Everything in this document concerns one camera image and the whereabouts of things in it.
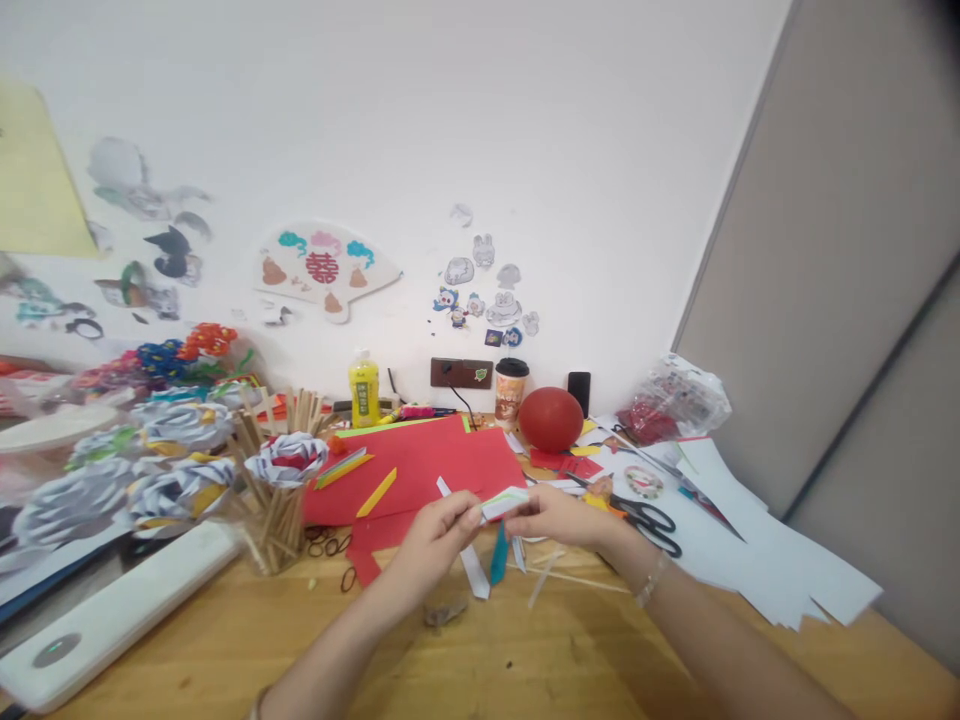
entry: stack of white paper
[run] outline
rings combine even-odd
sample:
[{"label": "stack of white paper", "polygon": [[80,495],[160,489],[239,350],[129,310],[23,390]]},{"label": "stack of white paper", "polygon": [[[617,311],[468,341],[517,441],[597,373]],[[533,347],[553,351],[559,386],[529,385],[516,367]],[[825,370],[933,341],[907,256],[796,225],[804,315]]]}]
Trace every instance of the stack of white paper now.
[{"label": "stack of white paper", "polygon": [[[804,615],[828,620],[820,608],[848,625],[881,593],[856,568],[771,517],[732,475],[709,438],[661,443],[639,455],[604,447],[592,459],[613,473],[617,496],[643,500],[673,518],[672,538],[683,550],[680,567],[701,582],[739,592],[775,625],[799,630]],[[664,483],[660,497],[645,500],[633,491],[624,472],[632,465],[657,473]],[[681,474],[740,537],[680,493]]]}]

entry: yellow poster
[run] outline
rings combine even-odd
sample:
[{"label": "yellow poster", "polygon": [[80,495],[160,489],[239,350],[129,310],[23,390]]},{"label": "yellow poster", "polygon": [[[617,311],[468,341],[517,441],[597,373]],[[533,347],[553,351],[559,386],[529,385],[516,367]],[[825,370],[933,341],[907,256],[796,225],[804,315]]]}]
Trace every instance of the yellow poster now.
[{"label": "yellow poster", "polygon": [[43,98],[0,78],[0,250],[96,257]]}]

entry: red chinese character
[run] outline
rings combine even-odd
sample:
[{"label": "red chinese character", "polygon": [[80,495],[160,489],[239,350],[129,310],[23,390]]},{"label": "red chinese character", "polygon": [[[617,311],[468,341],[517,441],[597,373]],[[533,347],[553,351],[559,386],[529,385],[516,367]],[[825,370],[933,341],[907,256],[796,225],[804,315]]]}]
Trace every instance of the red chinese character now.
[{"label": "red chinese character", "polygon": [[307,256],[307,272],[321,285],[329,285],[337,279],[340,266],[337,265],[337,261],[333,259],[330,253],[324,253],[323,255],[310,253]]}]

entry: wall socket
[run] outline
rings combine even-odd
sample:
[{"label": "wall socket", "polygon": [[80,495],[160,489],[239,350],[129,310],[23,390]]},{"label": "wall socket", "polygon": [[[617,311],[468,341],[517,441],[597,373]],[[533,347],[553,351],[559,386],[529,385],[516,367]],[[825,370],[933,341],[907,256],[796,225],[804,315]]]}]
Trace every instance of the wall socket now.
[{"label": "wall socket", "polygon": [[493,387],[493,363],[489,360],[430,358],[430,387],[451,385],[468,390],[489,390]]}]

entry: cup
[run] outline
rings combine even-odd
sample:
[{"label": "cup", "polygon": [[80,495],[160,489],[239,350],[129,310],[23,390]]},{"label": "cup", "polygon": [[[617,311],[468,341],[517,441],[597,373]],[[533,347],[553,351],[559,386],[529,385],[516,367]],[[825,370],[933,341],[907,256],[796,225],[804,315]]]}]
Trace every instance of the cup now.
[{"label": "cup", "polygon": [[505,432],[517,427],[517,413],[523,400],[523,386],[530,368],[523,360],[503,358],[497,363],[497,408],[494,420]]}]

